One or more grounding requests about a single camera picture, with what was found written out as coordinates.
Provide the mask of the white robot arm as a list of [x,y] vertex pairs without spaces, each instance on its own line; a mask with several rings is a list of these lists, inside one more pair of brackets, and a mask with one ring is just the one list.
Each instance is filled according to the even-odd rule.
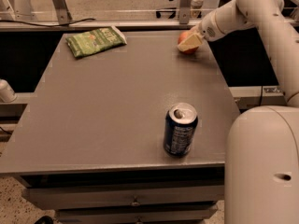
[[192,46],[256,27],[286,104],[240,115],[225,146],[225,224],[299,224],[299,34],[283,0],[232,0],[191,29]]

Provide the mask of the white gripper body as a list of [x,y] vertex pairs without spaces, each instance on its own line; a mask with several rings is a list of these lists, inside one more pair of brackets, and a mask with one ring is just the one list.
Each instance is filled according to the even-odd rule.
[[220,10],[215,9],[201,20],[199,31],[207,41],[213,42],[226,36],[225,23],[226,19]]

